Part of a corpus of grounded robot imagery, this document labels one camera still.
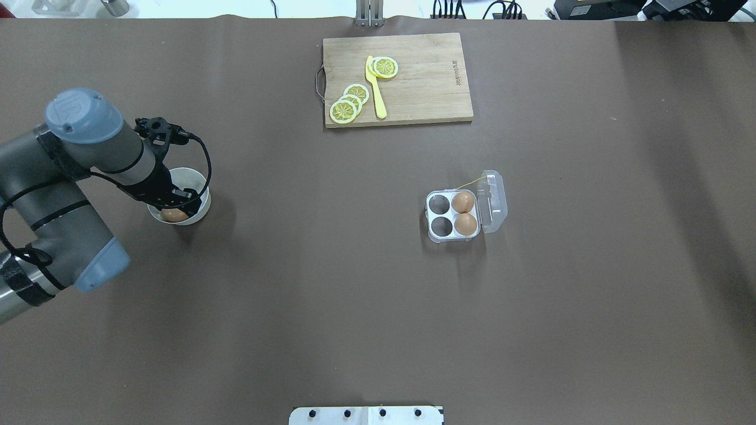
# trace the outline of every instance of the egg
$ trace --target egg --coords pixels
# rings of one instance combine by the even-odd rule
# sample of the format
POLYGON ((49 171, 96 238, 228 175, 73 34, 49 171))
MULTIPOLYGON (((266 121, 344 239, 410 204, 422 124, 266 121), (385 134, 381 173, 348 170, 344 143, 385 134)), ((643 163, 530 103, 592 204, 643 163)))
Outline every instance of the egg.
POLYGON ((475 197, 468 191, 460 192, 454 195, 451 206, 459 213, 469 213, 475 206, 475 197))
POLYGON ((160 210, 160 218, 168 223, 178 223, 188 220, 189 216, 178 208, 166 208, 160 210))
POLYGON ((470 236, 475 233, 475 230, 478 228, 478 221, 475 220, 475 217, 471 214, 460 214, 460 216, 454 220, 454 228, 457 229, 460 234, 470 236))

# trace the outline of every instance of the lemon slice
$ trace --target lemon slice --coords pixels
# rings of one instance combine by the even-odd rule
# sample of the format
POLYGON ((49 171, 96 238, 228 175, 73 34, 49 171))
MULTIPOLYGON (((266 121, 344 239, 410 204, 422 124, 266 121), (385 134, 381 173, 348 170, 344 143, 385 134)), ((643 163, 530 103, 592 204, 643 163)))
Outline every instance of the lemon slice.
POLYGON ((357 118, 357 107, 351 101, 339 99, 331 105, 330 116, 336 124, 349 124, 357 118))
POLYGON ((343 95, 339 98, 340 101, 350 101, 357 108, 357 115, 362 112, 362 101, 355 95, 343 95))
POLYGON ((392 78, 399 72, 399 64, 388 56, 374 57, 370 70, 380 78, 392 78))
POLYGON ((367 99, 370 98, 370 92, 367 90, 367 87, 362 84, 352 84, 349 87, 345 88, 344 95, 355 95, 360 98, 360 102, 362 104, 365 104, 365 102, 367 102, 367 99))

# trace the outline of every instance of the cutting board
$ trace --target cutting board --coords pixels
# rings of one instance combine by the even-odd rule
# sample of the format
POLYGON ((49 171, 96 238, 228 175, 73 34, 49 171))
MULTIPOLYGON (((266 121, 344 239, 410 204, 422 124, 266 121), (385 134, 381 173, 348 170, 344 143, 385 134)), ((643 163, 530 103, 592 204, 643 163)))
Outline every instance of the cutting board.
POLYGON ((324 39, 323 66, 325 123, 329 129, 473 120, 459 33, 324 39), (368 55, 390 56, 399 64, 394 78, 378 79, 388 112, 385 119, 376 117, 373 89, 365 79, 368 55), (367 87, 370 99, 357 119, 346 125, 334 123, 331 104, 356 82, 367 87))

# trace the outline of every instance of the red object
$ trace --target red object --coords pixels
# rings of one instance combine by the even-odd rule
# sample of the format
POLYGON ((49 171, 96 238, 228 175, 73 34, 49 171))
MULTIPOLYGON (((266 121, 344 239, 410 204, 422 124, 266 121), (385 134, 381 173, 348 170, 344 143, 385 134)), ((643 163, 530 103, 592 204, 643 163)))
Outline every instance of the red object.
POLYGON ((8 10, 8 8, 5 7, 2 3, 0 3, 0 17, 15 17, 11 11, 8 10))

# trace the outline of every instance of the light blue cap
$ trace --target light blue cap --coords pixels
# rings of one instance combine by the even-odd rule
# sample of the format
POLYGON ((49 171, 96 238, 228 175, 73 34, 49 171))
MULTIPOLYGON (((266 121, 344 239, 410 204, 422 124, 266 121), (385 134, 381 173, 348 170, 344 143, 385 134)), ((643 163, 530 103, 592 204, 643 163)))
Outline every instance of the light blue cap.
POLYGON ((99 287, 110 279, 123 273, 132 259, 123 249, 117 238, 113 237, 100 252, 94 256, 73 286, 82 292, 99 287))
POLYGON ((94 144, 121 131, 123 116, 91 88, 72 88, 61 92, 48 104, 45 122, 61 140, 94 144))

